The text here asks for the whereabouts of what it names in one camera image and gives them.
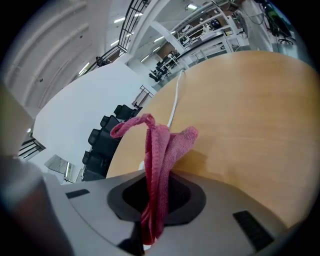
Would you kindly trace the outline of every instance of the black office chair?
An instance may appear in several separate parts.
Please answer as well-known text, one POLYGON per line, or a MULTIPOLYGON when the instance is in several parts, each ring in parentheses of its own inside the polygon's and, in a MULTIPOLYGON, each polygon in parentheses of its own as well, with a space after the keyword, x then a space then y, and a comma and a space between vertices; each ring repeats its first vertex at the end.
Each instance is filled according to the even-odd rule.
POLYGON ((161 79, 156 77, 155 75, 149 73, 149 77, 152 78, 156 83, 159 82, 161 79))
POLYGON ((110 118, 109 116, 105 116, 105 115, 103 116, 103 118, 100 122, 100 126, 102 128, 106 127, 107 123, 109 122, 109 118, 110 118))
POLYGON ((171 72, 168 72, 167 68, 166 68, 166 70, 163 70, 160 67, 156 66, 155 69, 157 71, 161 72, 161 74, 164 75, 165 78, 171 74, 171 72))
POLYGON ((134 110, 127 105, 122 105, 120 112, 115 116, 117 119, 128 120, 134 110))
POLYGON ((122 109, 122 106, 121 106, 121 105, 118 105, 118 106, 116 106, 116 108, 115 108, 115 110, 113 111, 113 113, 115 113, 115 115, 118 115, 118 114, 120 113, 121 109, 122 109))
POLYGON ((85 165, 86 172, 89 171, 92 174, 95 174, 95 179, 93 180, 106 178, 110 162, 111 161, 109 159, 103 158, 98 152, 94 150, 91 152, 85 151, 82 158, 82 163, 85 165))
POLYGON ((92 132, 90 133, 90 136, 88 138, 88 142, 91 146, 93 146, 97 140, 97 138, 100 135, 100 130, 98 129, 93 129, 92 132))
POLYGON ((139 107, 138 109, 135 109, 131 115, 132 118, 136 117, 138 113, 142 110, 142 106, 139 107))
POLYGON ((117 150, 119 142, 120 141, 118 139, 112 138, 110 136, 110 133, 102 128, 100 130, 99 136, 96 138, 94 144, 92 145, 92 149, 95 152, 101 154, 103 158, 109 159, 111 161, 117 150))
POLYGON ((110 117, 104 116, 100 122, 100 126, 108 133, 111 132, 111 130, 120 122, 114 115, 111 115, 110 117))

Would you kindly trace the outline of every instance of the white pillar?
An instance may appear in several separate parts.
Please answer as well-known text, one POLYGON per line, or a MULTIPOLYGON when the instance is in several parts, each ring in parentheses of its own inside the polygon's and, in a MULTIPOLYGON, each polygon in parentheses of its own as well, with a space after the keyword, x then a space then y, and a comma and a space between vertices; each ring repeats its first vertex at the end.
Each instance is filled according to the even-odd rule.
POLYGON ((164 38, 172 44, 172 46, 182 54, 186 49, 182 46, 178 39, 174 37, 173 34, 170 33, 164 26, 162 26, 159 22, 153 21, 151 23, 151 27, 153 27, 156 31, 158 31, 164 38))

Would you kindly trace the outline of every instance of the white cable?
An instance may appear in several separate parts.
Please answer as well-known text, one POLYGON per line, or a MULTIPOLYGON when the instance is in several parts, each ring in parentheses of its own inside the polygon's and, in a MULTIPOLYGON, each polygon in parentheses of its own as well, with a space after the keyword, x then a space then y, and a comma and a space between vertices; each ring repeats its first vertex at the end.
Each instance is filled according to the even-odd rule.
MULTIPOLYGON (((168 122, 168 124, 166 125, 168 128, 170 128, 171 123, 172 123, 172 120, 174 119, 174 114, 175 114, 176 106, 177 106, 177 102, 178 102, 179 81, 180 81, 180 78, 181 78, 181 76, 182 76, 182 73, 184 73, 184 72, 185 72, 184 70, 181 70, 181 71, 180 71, 178 80, 176 81, 174 103, 173 103, 173 107, 172 107, 172 111, 171 111, 171 115, 170 115, 169 122, 168 122)), ((144 168, 145 168, 145 162, 142 161, 142 162, 139 164, 138 171, 139 171, 139 170, 143 170, 144 168)))
POLYGON ((182 73, 184 73, 184 72, 185 72, 185 71, 184 71, 183 69, 180 71, 178 80, 176 81, 174 103, 173 103, 173 107, 172 107, 172 111, 171 111, 171 115, 170 115, 169 122, 168 122, 168 124, 166 125, 168 128, 170 128, 171 123, 172 123, 172 120, 173 120, 173 118, 174 118, 174 114, 175 114, 176 106, 177 106, 177 101, 178 101, 179 81, 180 81, 180 78, 181 78, 181 76, 182 76, 182 73))

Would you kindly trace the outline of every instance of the wooden table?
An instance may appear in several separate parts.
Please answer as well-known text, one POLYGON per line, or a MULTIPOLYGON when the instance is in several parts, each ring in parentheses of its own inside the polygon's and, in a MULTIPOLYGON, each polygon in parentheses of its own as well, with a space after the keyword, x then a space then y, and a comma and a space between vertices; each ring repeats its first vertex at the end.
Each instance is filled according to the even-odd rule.
MULTIPOLYGON (((168 122, 177 77, 139 113, 168 122)), ((223 54, 185 72, 170 130, 199 131, 175 170, 238 187, 288 227, 308 213, 319 189, 320 92, 315 70, 273 52, 223 54)), ((144 159, 146 125, 124 135, 107 178, 144 159)))

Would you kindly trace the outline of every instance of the pink cloth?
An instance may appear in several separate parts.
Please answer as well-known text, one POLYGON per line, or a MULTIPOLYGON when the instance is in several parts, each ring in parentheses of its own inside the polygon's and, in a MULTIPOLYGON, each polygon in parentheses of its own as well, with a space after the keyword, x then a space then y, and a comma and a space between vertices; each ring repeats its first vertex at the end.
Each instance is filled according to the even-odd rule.
POLYGON ((193 146, 198 131, 188 127, 180 133, 170 133, 165 125, 156 125, 151 114, 134 117, 116 125, 110 135, 123 136, 132 126, 146 123, 144 168, 149 202, 141 215, 142 242, 152 245, 164 230, 168 213, 168 180, 174 164, 193 146))

